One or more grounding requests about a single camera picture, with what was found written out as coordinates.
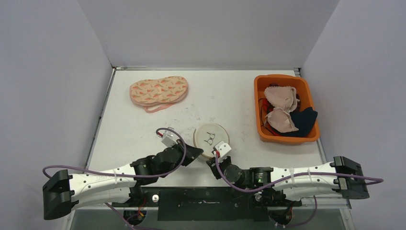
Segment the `round white mesh laundry bag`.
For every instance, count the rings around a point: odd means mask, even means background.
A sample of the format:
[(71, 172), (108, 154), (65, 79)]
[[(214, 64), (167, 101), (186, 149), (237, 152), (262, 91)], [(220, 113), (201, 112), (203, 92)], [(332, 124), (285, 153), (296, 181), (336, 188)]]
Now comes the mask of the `round white mesh laundry bag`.
[(203, 123), (193, 133), (193, 144), (196, 148), (203, 149), (199, 156), (200, 161), (210, 160), (213, 147), (220, 141), (230, 143), (230, 136), (225, 128), (217, 123)]

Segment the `floral mesh laundry bag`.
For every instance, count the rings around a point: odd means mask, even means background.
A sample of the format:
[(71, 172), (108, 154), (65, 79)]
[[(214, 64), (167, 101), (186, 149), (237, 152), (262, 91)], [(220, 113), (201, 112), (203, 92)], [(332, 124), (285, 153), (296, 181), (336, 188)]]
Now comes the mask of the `floral mesh laundry bag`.
[(189, 84), (182, 76), (140, 80), (129, 88), (129, 98), (146, 113), (155, 113), (182, 101), (188, 93)]

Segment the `beige pink lace bra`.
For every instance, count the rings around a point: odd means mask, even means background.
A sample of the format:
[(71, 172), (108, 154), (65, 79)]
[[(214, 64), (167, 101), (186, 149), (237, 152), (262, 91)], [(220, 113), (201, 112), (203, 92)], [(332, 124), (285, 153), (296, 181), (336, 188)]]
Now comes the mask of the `beige pink lace bra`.
[(295, 132), (299, 129), (294, 125), (290, 113), (298, 105), (296, 88), (291, 86), (270, 86), (264, 91), (265, 98), (273, 106), (266, 115), (267, 123), (280, 133)]

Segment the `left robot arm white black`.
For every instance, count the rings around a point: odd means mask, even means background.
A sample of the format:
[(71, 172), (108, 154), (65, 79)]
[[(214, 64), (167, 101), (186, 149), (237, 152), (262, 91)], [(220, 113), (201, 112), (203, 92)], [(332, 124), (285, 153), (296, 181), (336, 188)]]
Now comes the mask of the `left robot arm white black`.
[(156, 155), (111, 170), (83, 174), (60, 170), (43, 185), (43, 217), (54, 220), (76, 208), (99, 203), (138, 206), (143, 200), (141, 186), (157, 182), (179, 166), (188, 166), (202, 153), (203, 149), (178, 140)]

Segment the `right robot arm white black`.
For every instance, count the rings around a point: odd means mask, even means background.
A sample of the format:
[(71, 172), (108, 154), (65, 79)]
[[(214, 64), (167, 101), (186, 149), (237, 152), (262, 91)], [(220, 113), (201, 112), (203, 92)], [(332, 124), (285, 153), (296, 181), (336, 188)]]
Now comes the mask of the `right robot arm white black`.
[(216, 179), (223, 179), (237, 191), (269, 191), (274, 204), (300, 201), (303, 197), (340, 194), (345, 199), (370, 197), (361, 165), (346, 157), (302, 168), (254, 167), (243, 170), (228, 156), (220, 162), (206, 161)]

